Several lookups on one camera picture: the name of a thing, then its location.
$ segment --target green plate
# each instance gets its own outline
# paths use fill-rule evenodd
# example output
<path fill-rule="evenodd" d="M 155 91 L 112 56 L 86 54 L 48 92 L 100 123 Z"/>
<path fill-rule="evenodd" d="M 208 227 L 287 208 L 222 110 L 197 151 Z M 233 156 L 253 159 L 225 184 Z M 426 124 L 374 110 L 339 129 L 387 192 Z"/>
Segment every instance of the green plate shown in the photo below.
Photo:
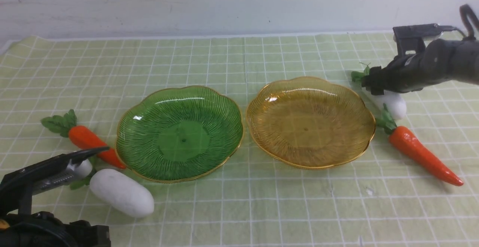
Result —
<path fill-rule="evenodd" d="M 204 86 L 154 92 L 120 119 L 116 153 L 141 177 L 180 182 L 207 175 L 243 139 L 238 105 Z"/>

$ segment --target green tablecloth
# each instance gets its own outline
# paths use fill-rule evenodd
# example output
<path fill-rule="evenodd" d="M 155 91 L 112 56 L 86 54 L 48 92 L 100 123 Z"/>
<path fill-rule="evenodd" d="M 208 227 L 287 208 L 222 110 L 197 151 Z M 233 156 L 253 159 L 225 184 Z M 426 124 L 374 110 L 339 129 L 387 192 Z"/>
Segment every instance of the green tablecloth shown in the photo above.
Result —
<path fill-rule="evenodd" d="M 28 37 L 0 56 L 0 176 L 76 150 L 40 119 L 75 109 L 114 145 L 118 120 L 166 87 L 207 85 L 245 109 L 266 83 L 303 75 L 346 85 L 360 62 L 385 66 L 391 34 L 53 41 Z M 382 130 L 358 160 L 307 171 L 268 157 L 247 133 L 219 170 L 144 184 L 154 214 L 132 219 L 86 187 L 34 196 L 33 211 L 110 226 L 113 246 L 479 246 L 479 87 L 444 83 L 403 95 L 398 122 L 457 172 L 442 184 L 392 148 Z M 365 99 L 366 105 L 377 110 Z"/>

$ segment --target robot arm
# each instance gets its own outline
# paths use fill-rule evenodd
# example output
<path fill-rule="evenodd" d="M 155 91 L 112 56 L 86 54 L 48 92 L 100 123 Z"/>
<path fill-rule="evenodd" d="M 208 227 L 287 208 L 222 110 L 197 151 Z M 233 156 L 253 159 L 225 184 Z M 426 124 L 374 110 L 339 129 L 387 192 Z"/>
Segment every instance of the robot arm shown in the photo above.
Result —
<path fill-rule="evenodd" d="M 420 91 L 449 80 L 479 85 L 479 42 L 468 18 L 477 29 L 479 20 L 468 5 L 460 7 L 460 15 L 468 36 L 456 27 L 437 24 L 394 27 L 397 56 L 385 68 L 371 68 L 361 86 L 372 95 L 383 95 L 384 90 Z M 424 39 L 446 31 L 459 31 L 464 38 L 460 41 L 436 39 L 425 46 Z"/>
<path fill-rule="evenodd" d="M 58 155 L 5 175 L 0 183 L 0 246 L 110 247 L 107 226 L 83 220 L 65 224 L 46 211 L 31 214 L 33 195 L 84 177 L 84 172 L 77 173 L 82 163 L 108 149 Z"/>

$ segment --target plate center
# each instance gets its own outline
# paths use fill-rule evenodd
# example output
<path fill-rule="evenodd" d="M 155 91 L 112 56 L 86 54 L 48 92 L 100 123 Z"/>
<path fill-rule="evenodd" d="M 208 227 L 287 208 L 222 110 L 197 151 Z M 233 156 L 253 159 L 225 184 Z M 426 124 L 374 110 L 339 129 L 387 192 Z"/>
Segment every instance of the plate center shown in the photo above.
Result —
<path fill-rule="evenodd" d="M 298 111 L 282 119 L 281 134 L 296 148 L 323 148 L 332 141 L 334 130 L 330 119 Z"/>
<path fill-rule="evenodd" d="M 204 153 L 210 137 L 202 124 L 196 121 L 182 121 L 161 132 L 158 148 L 163 157 L 170 161 L 186 162 Z"/>

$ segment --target white radish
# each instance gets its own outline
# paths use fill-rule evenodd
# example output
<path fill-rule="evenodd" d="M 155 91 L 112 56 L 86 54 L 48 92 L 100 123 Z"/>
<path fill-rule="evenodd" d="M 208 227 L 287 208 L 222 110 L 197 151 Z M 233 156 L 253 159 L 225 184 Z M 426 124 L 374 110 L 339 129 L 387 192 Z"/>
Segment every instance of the white radish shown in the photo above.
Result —
<path fill-rule="evenodd" d="M 114 169 L 101 169 L 95 173 L 89 188 L 103 202 L 133 218 L 144 218 L 155 209 L 148 189 Z"/>
<path fill-rule="evenodd" d="M 90 161 L 87 159 L 73 169 L 73 175 L 75 175 L 76 179 L 83 179 L 90 174 L 92 169 L 93 169 L 93 166 L 91 165 Z"/>
<path fill-rule="evenodd" d="M 376 107 L 378 107 L 378 109 L 383 109 L 383 104 L 386 104 L 393 119 L 400 120 L 406 117 L 406 102 L 401 94 L 384 90 L 384 95 L 371 95 L 366 88 L 361 87 L 361 90 L 376 105 Z"/>

